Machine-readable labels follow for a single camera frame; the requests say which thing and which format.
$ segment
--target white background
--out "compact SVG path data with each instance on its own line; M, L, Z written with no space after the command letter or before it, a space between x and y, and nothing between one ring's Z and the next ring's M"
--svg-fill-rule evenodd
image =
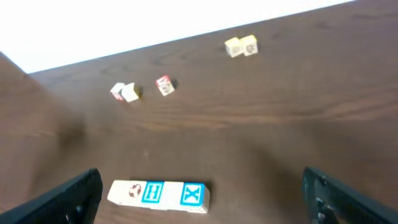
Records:
M348 1L5 0L0 49L31 73Z

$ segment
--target blue letter x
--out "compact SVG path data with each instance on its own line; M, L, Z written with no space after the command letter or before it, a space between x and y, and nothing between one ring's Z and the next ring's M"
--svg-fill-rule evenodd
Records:
M191 191L189 188L187 188L188 194L185 195L184 200L188 199L191 196L194 197L196 200L199 200L199 195L197 195L197 194L200 194L199 190L200 190L200 187L194 191Z

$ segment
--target pair of yellow blocks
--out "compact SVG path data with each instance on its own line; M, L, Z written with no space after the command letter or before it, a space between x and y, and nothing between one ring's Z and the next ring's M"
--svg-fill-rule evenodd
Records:
M249 35L239 39L234 37L225 42L226 51L231 57L236 57L238 55L244 54L244 56L249 56L258 53L257 39L254 35Z

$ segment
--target block face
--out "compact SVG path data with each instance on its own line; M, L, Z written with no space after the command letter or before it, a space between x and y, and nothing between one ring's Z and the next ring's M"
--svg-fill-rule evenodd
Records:
M137 90L137 86L134 83L123 86L121 95L127 102L139 99L139 92Z
M156 85L163 96L167 96L174 92L174 87L168 75L164 75L162 78L156 80Z
M250 35L241 39L243 46L243 54L249 56L258 53L257 39L254 35Z
M108 194L108 200L118 205L141 206L146 181L115 180Z
M201 206L205 196L205 185L198 183L184 183L181 195L181 205Z
M185 210L180 205L183 185L183 182L166 181L164 184L163 197L160 200L160 204L167 205L167 207L172 210Z
M117 99L117 100L123 100L123 97L121 96L121 90L125 86L124 83L117 83L115 86L112 87L110 92L112 95Z
M148 181L142 196L142 203L159 203L162 196L164 182Z
M242 43L237 37L227 40L225 42L225 48L228 55L232 58L243 53Z

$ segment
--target small white block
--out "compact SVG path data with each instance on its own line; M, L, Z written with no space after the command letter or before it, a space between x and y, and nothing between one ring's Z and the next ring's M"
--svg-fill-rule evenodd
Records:
M138 100L139 99L138 86L135 85L134 83L130 83L128 85L123 86L121 95L127 102Z
M226 52L231 57L236 57L243 53L242 43L237 37L234 37L225 42Z
M156 80L156 85L163 96L167 96L174 92L174 87L168 75L164 75L162 78Z
M112 87L110 92L117 100L123 100L123 97L121 96L121 90L124 86L124 83L117 83L115 84L115 86Z
M249 56L259 52L257 39L254 35L249 35L241 39L244 56Z

